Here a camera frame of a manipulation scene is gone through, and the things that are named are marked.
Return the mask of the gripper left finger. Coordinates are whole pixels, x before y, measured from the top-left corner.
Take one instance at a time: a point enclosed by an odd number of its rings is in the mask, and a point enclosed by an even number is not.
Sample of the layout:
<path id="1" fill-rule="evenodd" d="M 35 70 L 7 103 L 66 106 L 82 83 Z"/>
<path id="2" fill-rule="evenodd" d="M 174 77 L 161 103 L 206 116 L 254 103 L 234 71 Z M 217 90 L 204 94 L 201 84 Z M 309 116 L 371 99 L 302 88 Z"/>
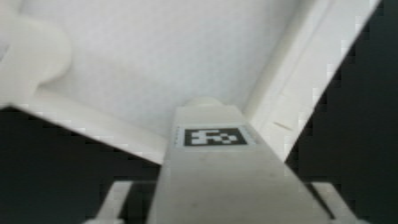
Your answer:
<path id="1" fill-rule="evenodd" d="M 154 181 L 115 181 L 96 215 L 82 224 L 144 224 L 154 187 Z"/>

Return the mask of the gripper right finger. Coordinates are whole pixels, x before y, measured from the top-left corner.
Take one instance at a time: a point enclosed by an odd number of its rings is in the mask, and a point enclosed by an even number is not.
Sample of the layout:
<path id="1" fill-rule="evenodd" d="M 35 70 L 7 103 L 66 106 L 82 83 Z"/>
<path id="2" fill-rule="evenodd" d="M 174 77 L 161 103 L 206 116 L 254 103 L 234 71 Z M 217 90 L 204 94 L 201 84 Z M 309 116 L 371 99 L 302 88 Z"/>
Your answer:
<path id="1" fill-rule="evenodd" d="M 334 185 L 328 182 L 311 182 L 309 186 L 332 214 L 330 224 L 371 224 L 357 218 Z"/>

